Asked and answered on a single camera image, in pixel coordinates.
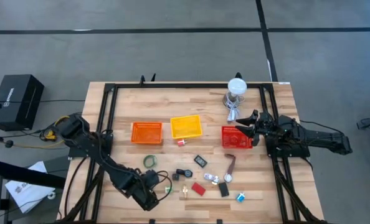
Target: plastic basket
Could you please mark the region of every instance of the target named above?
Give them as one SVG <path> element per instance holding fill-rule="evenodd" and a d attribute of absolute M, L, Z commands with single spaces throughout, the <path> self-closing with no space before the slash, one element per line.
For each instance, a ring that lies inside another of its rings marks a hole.
<path fill-rule="evenodd" d="M 171 118 L 173 139 L 194 138 L 202 135 L 199 115 Z"/>
<path fill-rule="evenodd" d="M 131 142 L 135 144 L 161 144 L 160 122 L 134 122 Z"/>
<path fill-rule="evenodd" d="M 235 128 L 235 126 L 223 126 L 221 128 L 222 147 L 251 149 L 252 139 Z"/>

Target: red basket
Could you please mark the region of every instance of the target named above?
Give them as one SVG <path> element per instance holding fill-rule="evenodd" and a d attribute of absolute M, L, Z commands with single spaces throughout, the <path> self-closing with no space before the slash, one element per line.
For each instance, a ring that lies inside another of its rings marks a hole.
<path fill-rule="evenodd" d="M 248 138 L 240 132 L 235 126 L 223 126 L 221 128 L 222 147 L 251 149 L 253 139 Z"/>

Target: yellow basket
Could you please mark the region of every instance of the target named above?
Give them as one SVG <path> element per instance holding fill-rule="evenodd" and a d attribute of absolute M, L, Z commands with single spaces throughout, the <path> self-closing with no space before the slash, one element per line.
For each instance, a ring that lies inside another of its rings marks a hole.
<path fill-rule="evenodd" d="M 199 115 L 171 118 L 173 139 L 194 138 L 202 135 Z"/>

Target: red object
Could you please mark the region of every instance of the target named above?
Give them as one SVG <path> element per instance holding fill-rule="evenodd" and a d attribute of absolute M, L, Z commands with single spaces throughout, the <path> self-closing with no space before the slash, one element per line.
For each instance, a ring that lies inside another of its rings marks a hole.
<path fill-rule="evenodd" d="M 200 196 L 203 196 L 204 192 L 206 192 L 206 190 L 198 183 L 193 184 L 192 190 L 196 191 Z"/>
<path fill-rule="evenodd" d="M 177 143 L 178 143 L 178 146 L 184 146 L 186 141 L 185 139 L 182 139 L 182 140 L 179 140 Z"/>
<path fill-rule="evenodd" d="M 221 128 L 222 147 L 251 149 L 253 139 L 235 128 L 235 126 L 223 126 Z"/>

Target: orange basket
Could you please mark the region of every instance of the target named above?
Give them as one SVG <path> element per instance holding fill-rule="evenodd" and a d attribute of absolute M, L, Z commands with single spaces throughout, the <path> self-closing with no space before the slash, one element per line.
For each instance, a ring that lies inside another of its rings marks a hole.
<path fill-rule="evenodd" d="M 202 135 L 199 115 L 171 118 L 173 139 L 194 138 Z"/>
<path fill-rule="evenodd" d="M 161 144 L 161 122 L 134 122 L 131 142 L 135 144 Z"/>

